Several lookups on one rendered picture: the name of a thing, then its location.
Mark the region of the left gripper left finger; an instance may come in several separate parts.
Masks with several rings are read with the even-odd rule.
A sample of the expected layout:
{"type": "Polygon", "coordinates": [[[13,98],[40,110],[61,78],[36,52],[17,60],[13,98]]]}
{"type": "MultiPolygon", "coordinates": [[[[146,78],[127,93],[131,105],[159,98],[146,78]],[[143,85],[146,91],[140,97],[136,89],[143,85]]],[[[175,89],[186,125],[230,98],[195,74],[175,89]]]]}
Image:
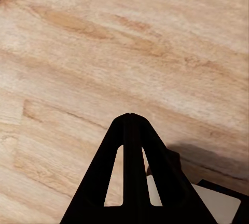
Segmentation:
{"type": "Polygon", "coordinates": [[[138,224],[130,113],[115,118],[60,224],[138,224]],[[123,145],[123,204],[104,206],[123,145]]]}

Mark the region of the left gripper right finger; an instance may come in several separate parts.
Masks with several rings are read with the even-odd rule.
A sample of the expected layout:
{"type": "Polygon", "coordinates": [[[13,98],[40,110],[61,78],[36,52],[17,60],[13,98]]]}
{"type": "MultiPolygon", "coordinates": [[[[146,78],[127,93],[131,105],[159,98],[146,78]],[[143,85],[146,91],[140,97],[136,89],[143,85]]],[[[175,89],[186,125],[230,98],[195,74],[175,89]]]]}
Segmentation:
{"type": "Polygon", "coordinates": [[[138,224],[218,224],[149,121],[130,120],[138,224]],[[142,148],[162,206],[150,203],[142,148]]]}

